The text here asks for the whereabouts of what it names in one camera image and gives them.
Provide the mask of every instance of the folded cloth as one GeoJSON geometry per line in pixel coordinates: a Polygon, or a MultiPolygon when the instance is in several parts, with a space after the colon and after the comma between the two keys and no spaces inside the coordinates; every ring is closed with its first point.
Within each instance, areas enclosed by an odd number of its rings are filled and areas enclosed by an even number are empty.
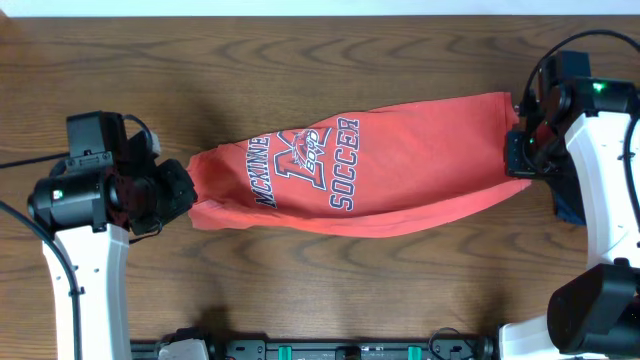
{"type": "Polygon", "coordinates": [[[508,93],[332,116],[191,158],[198,229],[287,226],[389,237],[445,224],[529,185],[505,175],[508,93]]]}

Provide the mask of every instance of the wooden tabletop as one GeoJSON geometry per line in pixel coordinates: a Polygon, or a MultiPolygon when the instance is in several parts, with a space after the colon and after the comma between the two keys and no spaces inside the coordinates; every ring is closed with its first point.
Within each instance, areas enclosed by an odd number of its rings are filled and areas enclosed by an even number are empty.
{"type": "MultiPolygon", "coordinates": [[[[65,118],[132,113],[164,157],[350,110],[491,91],[515,98],[537,59],[582,30],[640,39],[638,17],[21,19],[0,22],[0,162],[67,150],[65,118]]],[[[640,81],[617,40],[580,40],[594,75],[640,81]]],[[[51,163],[2,170],[25,210],[51,163]]],[[[284,228],[202,232],[187,216],[130,249],[131,337],[200,324],[272,338],[492,334],[542,314],[586,261],[582,227],[544,184],[435,229],[357,239],[284,228]]],[[[0,358],[55,357],[42,246],[0,215],[0,358]]]]}

